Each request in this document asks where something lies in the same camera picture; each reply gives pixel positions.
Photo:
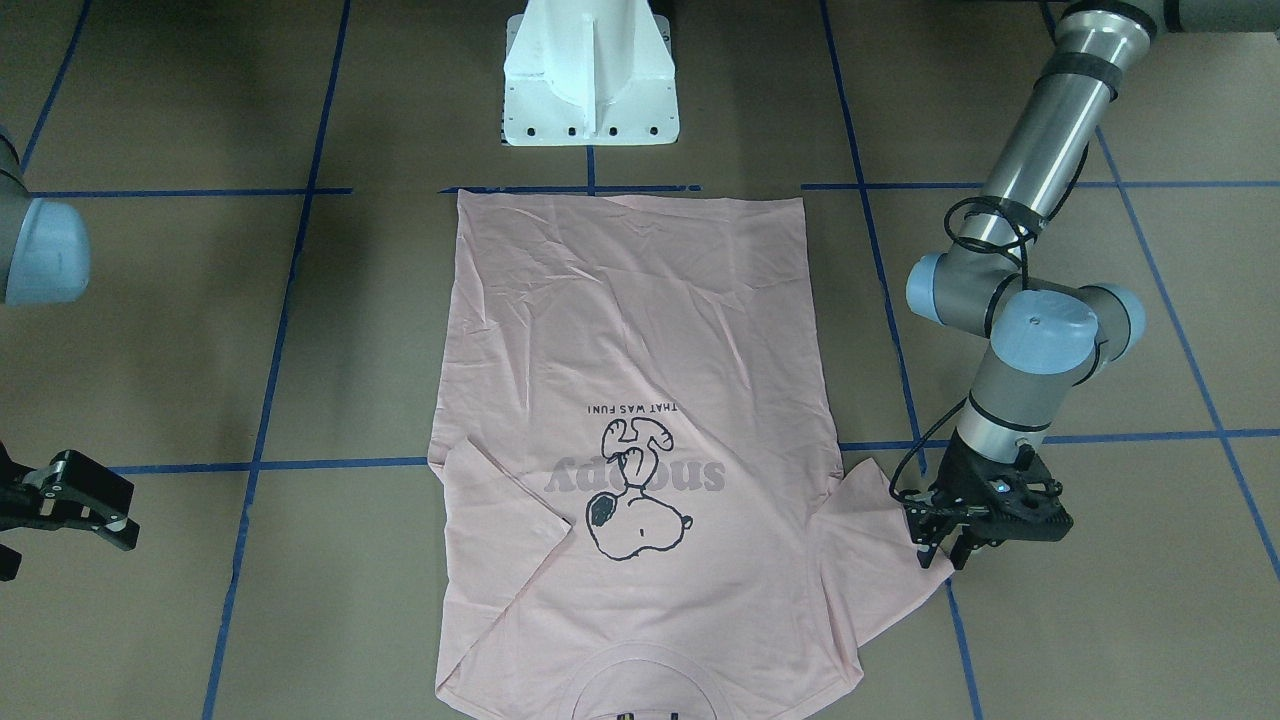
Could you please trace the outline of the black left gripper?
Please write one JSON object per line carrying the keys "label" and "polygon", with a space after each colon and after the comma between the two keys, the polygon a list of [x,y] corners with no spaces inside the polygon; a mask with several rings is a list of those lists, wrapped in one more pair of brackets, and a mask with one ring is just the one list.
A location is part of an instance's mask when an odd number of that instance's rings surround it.
{"label": "black left gripper", "polygon": [[950,562],[961,571],[986,546],[1061,541],[1061,483],[1029,446],[997,462],[954,437],[922,509],[905,511],[916,561],[928,569],[951,530]]}

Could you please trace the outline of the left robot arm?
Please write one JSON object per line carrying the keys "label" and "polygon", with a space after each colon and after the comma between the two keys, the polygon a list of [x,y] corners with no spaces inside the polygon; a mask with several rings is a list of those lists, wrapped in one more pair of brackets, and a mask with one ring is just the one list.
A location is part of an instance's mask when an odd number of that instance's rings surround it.
{"label": "left robot arm", "polygon": [[943,217],[950,247],[911,269],[909,307],[987,341],[936,478],[890,487],[922,568],[943,542],[955,569],[1006,541],[1056,542],[1073,528],[1039,447],[1069,391],[1129,355],[1146,310],[1129,290],[1036,278],[1030,250],[1060,213],[1125,74],[1156,40],[1277,31],[1275,1],[1073,1],[1053,51],[980,191]]}

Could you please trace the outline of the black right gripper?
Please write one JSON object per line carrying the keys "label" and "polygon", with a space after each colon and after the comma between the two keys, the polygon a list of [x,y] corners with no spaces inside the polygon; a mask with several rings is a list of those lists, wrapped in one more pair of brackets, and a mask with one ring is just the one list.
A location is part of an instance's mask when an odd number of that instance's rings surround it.
{"label": "black right gripper", "polygon": [[[132,551],[140,538],[140,524],[128,518],[133,493],[129,480],[79,451],[64,450],[33,469],[1,445],[1,532],[84,530]],[[22,555],[1,544],[1,580],[14,580],[20,564]]]}

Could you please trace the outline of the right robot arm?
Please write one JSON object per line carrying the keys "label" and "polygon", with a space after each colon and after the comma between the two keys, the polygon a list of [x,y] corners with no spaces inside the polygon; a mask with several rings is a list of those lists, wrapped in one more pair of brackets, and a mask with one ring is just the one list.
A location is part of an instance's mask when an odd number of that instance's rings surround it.
{"label": "right robot arm", "polygon": [[[79,213],[35,197],[12,140],[1,135],[3,304],[68,304],[90,279],[90,238]],[[86,530],[122,551],[136,548],[134,484],[76,450],[40,468],[1,451],[1,529]]]}

